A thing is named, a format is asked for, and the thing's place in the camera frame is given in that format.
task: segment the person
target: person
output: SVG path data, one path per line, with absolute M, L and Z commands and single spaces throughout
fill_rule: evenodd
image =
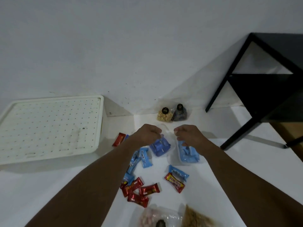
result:
M 303 206 L 253 174 L 205 138 L 196 126 L 174 130 L 179 141 L 203 155 L 247 227 L 303 226 Z M 76 175 L 26 227 L 100 227 L 117 194 L 129 161 L 142 146 L 160 138 L 161 129 L 145 124 L 118 147 Z

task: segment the container of blue candy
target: container of blue candy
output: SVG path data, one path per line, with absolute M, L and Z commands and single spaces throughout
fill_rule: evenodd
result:
M 190 165 L 192 163 L 203 163 L 205 158 L 196 151 L 192 146 L 182 146 L 184 141 L 177 141 L 177 150 L 179 160 L 184 165 Z
M 160 157 L 164 156 L 168 151 L 176 149 L 176 141 L 172 138 L 172 134 L 164 124 L 157 125 L 157 127 L 162 130 L 161 138 L 149 147 L 155 156 Z

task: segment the black metal leg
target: black metal leg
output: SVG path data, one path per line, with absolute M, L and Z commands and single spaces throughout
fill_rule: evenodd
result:
M 295 146 L 295 145 L 297 145 L 297 144 L 299 144 L 301 142 L 303 142 L 303 136 L 301 136 L 300 138 L 297 138 L 297 139 L 295 139 L 293 141 L 290 141 L 290 142 L 286 143 L 284 145 L 284 148 L 289 148 L 291 146 Z
M 222 80 L 221 84 L 219 85 L 219 87 L 217 88 L 216 92 L 214 93 L 213 97 L 211 98 L 210 102 L 208 103 L 205 111 L 208 112 L 210 107 L 212 106 L 212 104 L 214 103 L 215 99 L 218 97 L 220 91 L 222 90 L 224 84 L 227 81 L 227 78 L 232 74 L 233 70 L 236 68 L 237 64 L 239 63 L 239 61 L 241 60 L 241 57 L 243 56 L 243 54 L 245 53 L 246 49 L 248 48 L 248 46 L 250 45 L 252 41 L 252 34 L 248 35 L 248 38 L 246 39 L 246 41 L 244 42 L 244 44 L 242 45 L 242 48 L 240 49 L 239 53 L 237 54 L 236 58 L 234 59 L 233 63 L 231 64 L 231 66 L 229 67 L 224 79 Z
M 260 124 L 261 122 L 259 122 L 258 120 L 254 118 L 250 119 L 239 130 L 237 130 L 236 133 L 234 133 L 225 143 L 223 143 L 220 148 L 224 151 L 228 150 Z

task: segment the person's right hand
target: person's right hand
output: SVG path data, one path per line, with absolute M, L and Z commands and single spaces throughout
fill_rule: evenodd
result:
M 204 155 L 203 151 L 216 147 L 195 125 L 178 126 L 174 129 L 174 132 L 178 141 L 185 141 L 182 144 L 183 146 L 192 146 L 201 155 Z

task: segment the white plastic tray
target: white plastic tray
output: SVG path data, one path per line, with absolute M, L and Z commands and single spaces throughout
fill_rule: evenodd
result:
M 93 152 L 102 114 L 103 96 L 14 101 L 0 117 L 0 164 Z

